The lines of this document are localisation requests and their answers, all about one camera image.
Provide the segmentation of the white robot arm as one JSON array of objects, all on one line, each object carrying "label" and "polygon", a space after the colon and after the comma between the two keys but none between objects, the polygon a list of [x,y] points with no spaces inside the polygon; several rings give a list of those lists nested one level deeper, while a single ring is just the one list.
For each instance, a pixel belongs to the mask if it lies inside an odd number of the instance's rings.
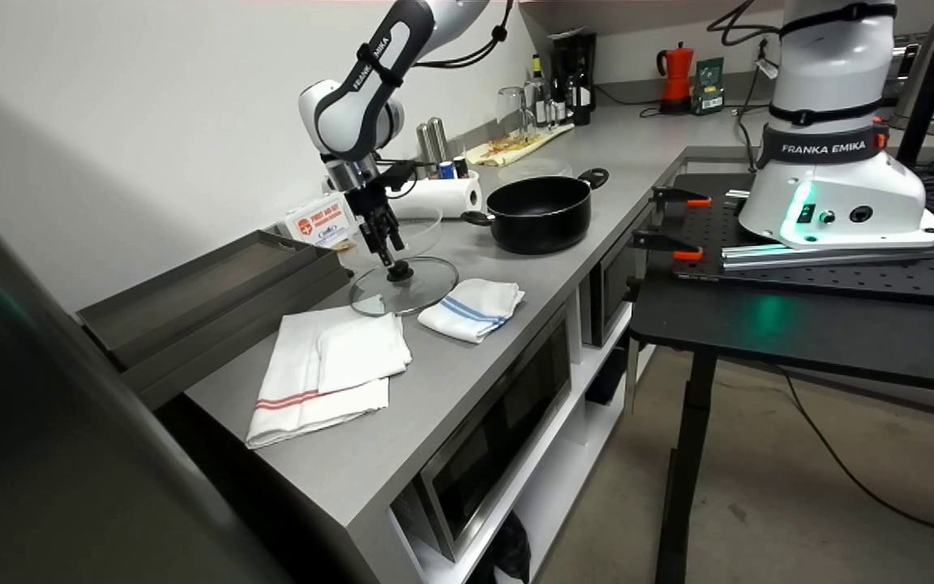
[{"label": "white robot arm", "polygon": [[[463,37],[488,2],[394,0],[350,72],[299,93],[317,159],[385,266],[401,250],[385,202],[394,177],[380,167],[380,150],[401,130],[394,93],[411,67],[460,67],[463,58],[432,51]],[[897,0],[785,2],[769,124],[740,208],[758,247],[734,247],[731,259],[934,250],[927,188],[885,150],[878,124],[897,14]]]}]

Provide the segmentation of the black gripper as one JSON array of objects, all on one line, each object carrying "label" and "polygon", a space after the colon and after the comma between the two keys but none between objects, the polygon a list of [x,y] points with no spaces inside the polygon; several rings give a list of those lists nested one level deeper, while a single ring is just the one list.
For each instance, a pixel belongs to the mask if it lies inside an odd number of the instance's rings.
[{"label": "black gripper", "polygon": [[384,167],[378,154],[364,159],[332,159],[327,162],[334,188],[347,197],[350,212],[364,223],[364,236],[373,242],[373,253],[384,266],[394,266],[394,253],[405,253],[398,220],[388,208],[385,192],[401,184],[401,176]]}]

